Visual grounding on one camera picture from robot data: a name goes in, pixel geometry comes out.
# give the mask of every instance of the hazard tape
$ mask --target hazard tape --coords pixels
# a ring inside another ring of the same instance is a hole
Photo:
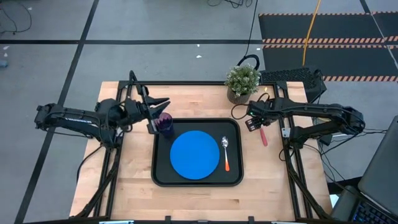
[[[397,13],[397,12],[398,12],[398,11],[386,11],[386,12],[375,11],[375,12],[372,12],[372,14],[375,15],[375,14],[381,14],[381,13]]]
[[[389,37],[385,37],[384,40],[385,40],[385,41],[389,41],[389,42],[398,41],[398,36],[389,36]]]
[[[308,45],[308,48],[327,48],[327,49],[365,49],[365,48],[387,48],[385,45]],[[304,48],[303,44],[266,44],[266,48]]]
[[[387,38],[309,38],[309,44],[382,44]],[[389,41],[397,41],[398,36],[389,37]],[[306,38],[268,38],[265,44],[305,44]]]
[[[398,76],[324,76],[325,82],[398,82]]]
[[[260,13],[261,16],[312,16],[312,13]],[[349,12],[349,13],[317,13],[317,16],[357,16],[370,15],[370,13]]]

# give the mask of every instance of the concrete floor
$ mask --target concrete floor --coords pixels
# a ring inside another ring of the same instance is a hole
[[[78,40],[93,0],[23,1],[32,14],[32,28],[0,39]],[[396,11],[395,0],[367,0],[372,11]],[[317,0],[259,0],[257,12],[310,13]],[[8,14],[23,27],[27,14],[5,2]],[[88,40],[247,39],[252,11],[232,9],[206,0],[99,0]],[[323,0],[319,12],[363,12],[359,0]],[[12,28],[0,14],[1,27]],[[255,20],[253,39],[261,39]],[[57,102],[77,45],[0,45],[0,217],[13,223],[39,156],[45,133],[34,129],[38,104]],[[249,53],[258,54],[259,45]],[[133,69],[141,80],[224,80],[246,50],[245,45],[85,45],[65,106],[92,110],[102,81],[123,80]],[[369,128],[385,129],[398,111],[397,83],[329,82],[322,103],[351,105],[362,111]],[[345,178],[362,175],[381,135],[355,139],[329,153]],[[67,218],[76,185],[76,170],[86,140],[54,136],[25,222]]]

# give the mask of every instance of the blue plate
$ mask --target blue plate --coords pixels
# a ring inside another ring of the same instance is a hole
[[[220,150],[209,134],[188,131],[173,142],[170,160],[174,170],[182,177],[199,180],[216,169],[220,161]]]

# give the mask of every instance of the wooden table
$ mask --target wooden table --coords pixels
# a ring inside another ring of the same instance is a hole
[[[98,101],[115,98],[117,82],[103,82]],[[174,118],[230,118],[233,106],[226,97],[225,86],[170,85],[148,86],[154,98],[169,97],[171,104],[166,109]],[[251,99],[257,100],[264,86]],[[267,92],[271,98],[271,86]],[[306,102],[302,83],[288,83],[290,99]],[[133,89],[132,98],[137,98]],[[240,106],[235,116],[244,114]],[[148,134],[147,121],[137,123],[131,133],[124,137],[118,181],[114,196],[112,219],[164,220],[235,220],[247,221],[254,216],[257,221],[294,220],[290,198],[286,164],[278,159],[282,149],[278,122],[265,127],[268,146],[262,145],[260,131],[249,132],[239,120],[244,160],[244,179],[235,187],[159,187],[150,177],[152,145],[154,136]],[[294,117],[296,126],[312,125],[311,118]],[[315,140],[307,144],[316,147]],[[89,140],[85,156],[96,149],[99,142]],[[331,212],[331,203],[323,166],[318,152],[305,146],[302,162],[309,191],[317,202]],[[90,200],[98,188],[104,150],[88,159],[81,168],[70,215],[76,215]],[[101,213],[104,214],[108,193],[104,193]],[[301,216],[305,216],[302,194],[298,193]]]

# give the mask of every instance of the silver spoon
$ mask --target silver spoon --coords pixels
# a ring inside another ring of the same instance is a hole
[[[228,147],[228,138],[224,136],[221,140],[221,144],[223,145],[225,152],[225,171],[229,171],[228,157],[226,156],[226,148]]]

